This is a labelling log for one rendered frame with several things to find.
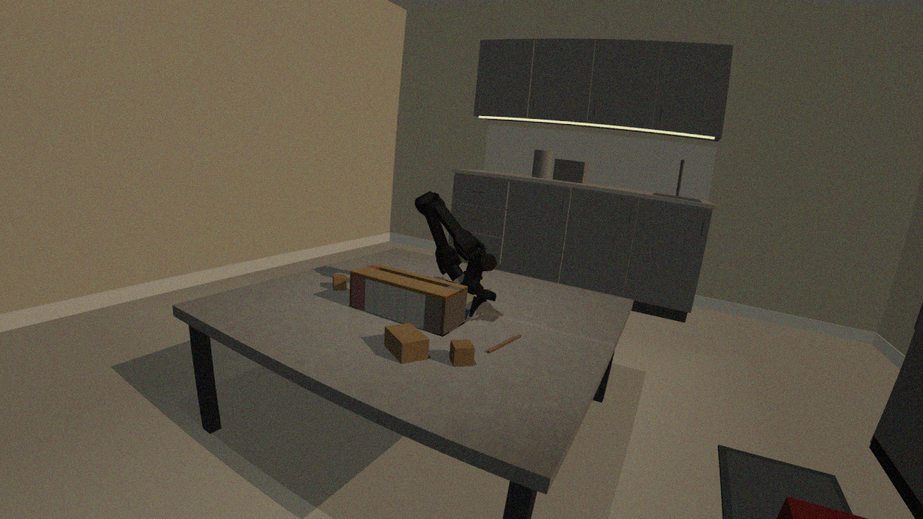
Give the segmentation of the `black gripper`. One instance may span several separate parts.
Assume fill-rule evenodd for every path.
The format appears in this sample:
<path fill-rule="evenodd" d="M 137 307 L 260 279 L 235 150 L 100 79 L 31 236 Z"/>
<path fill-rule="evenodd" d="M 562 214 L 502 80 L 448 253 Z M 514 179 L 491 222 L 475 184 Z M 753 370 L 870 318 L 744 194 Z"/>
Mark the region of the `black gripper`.
<path fill-rule="evenodd" d="M 468 286 L 467 292 L 476 295 L 476 298 L 474 296 L 474 300 L 472 300 L 470 316 L 474 315 L 476 309 L 479 308 L 482 302 L 487 302 L 487 300 L 497 300 L 497 293 L 494 293 L 493 291 L 487 291 L 485 289 L 480 291 L 480 280 L 482 280 L 482 273 L 478 272 L 478 270 L 464 270 L 464 282 L 461 283 L 461 285 Z M 471 289 L 474 291 L 471 291 Z"/>

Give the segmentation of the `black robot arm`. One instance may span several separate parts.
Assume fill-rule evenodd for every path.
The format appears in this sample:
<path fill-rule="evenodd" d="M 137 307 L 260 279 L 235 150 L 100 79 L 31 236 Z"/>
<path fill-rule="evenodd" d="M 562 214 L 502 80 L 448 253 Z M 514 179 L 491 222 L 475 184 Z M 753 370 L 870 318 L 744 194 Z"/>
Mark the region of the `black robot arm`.
<path fill-rule="evenodd" d="M 439 194 L 426 192 L 423 196 L 416 198 L 413 204 L 428 220 L 430 232 L 436 243 L 436 264 L 442 275 L 447 273 L 451 280 L 455 280 L 464 274 L 464 271 L 459 268 L 459 264 L 462 263 L 459 256 L 468 262 L 466 269 L 478 270 L 482 273 L 483 270 L 494 270 L 497 267 L 497 257 L 487 254 L 485 245 L 482 245 L 474 234 L 459 225 Z M 456 250 L 449 246 L 441 223 L 451 234 Z"/>

